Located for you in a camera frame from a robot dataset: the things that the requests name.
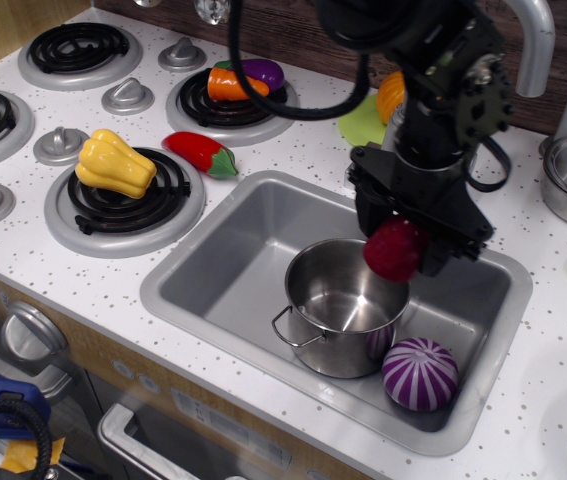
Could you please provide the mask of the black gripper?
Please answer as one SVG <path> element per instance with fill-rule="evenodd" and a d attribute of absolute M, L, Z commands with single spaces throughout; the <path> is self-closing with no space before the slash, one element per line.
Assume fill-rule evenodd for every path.
<path fill-rule="evenodd" d="M 476 260 L 482 253 L 493 227 L 467 191 L 461 161 L 442 169 L 420 168 L 372 144 L 354 147 L 350 159 L 349 181 L 366 237 L 397 214 L 429 232 L 417 269 L 428 277 L 438 275 L 452 258 Z"/>

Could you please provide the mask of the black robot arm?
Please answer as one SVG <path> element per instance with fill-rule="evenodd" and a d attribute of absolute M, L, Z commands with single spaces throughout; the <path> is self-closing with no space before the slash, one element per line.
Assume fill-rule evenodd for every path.
<path fill-rule="evenodd" d="M 320 1 L 329 37 L 402 72 L 404 117 L 388 147 L 351 152 L 363 256 L 382 278 L 433 276 L 453 257 L 476 259 L 493 228 L 470 197 L 501 181 L 474 178 L 479 148 L 504 171 L 494 135 L 508 127 L 511 85 L 503 39 L 472 1 Z"/>

